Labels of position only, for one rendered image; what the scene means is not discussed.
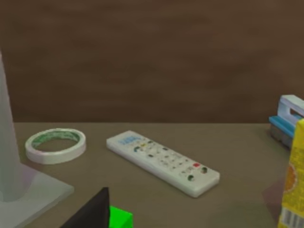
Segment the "tape roll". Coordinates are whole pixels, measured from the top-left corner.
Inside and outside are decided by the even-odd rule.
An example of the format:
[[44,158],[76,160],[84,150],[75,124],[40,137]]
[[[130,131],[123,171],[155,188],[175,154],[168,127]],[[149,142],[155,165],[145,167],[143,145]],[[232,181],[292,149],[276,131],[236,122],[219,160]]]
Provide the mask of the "tape roll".
[[[77,143],[67,149],[55,152],[43,152],[37,150],[42,143],[53,139],[70,139]],[[82,132],[75,129],[56,128],[39,132],[31,136],[25,143],[26,155],[32,161],[39,164],[59,164],[71,161],[86,150],[86,137]]]

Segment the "white remote control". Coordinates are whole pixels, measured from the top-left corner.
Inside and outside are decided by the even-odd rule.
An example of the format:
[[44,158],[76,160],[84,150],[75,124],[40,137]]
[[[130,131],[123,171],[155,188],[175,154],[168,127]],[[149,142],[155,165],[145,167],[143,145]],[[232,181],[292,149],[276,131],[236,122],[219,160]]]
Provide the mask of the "white remote control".
[[132,131],[107,139],[106,145],[194,198],[217,185],[220,179],[220,173]]

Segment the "wall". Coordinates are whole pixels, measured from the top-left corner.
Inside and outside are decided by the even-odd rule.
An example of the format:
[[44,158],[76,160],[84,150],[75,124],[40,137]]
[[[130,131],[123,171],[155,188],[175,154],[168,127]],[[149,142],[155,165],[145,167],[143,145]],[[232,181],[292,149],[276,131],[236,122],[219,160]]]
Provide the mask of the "wall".
[[17,122],[267,122],[304,98],[304,3],[0,3]]

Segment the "green block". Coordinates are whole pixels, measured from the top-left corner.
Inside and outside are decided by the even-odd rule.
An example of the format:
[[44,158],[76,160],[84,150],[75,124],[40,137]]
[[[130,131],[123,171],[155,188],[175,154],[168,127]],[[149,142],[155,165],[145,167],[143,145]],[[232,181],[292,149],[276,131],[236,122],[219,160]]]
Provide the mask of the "green block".
[[133,228],[133,214],[110,206],[110,228]]

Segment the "tabletop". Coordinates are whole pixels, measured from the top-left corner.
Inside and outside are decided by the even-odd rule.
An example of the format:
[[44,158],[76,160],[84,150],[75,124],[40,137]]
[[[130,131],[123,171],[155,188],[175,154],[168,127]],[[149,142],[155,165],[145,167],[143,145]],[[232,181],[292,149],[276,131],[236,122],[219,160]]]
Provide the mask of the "tabletop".
[[[109,187],[111,205],[133,213],[136,228],[276,228],[261,192],[284,176],[289,153],[270,137],[268,124],[17,123],[15,126],[21,162],[75,187],[71,196],[26,228],[60,227],[102,187]],[[32,163],[25,156],[25,141],[50,128],[82,131],[87,137],[86,152],[63,164]],[[106,139],[127,130],[219,171],[219,185],[193,199],[107,150]]]

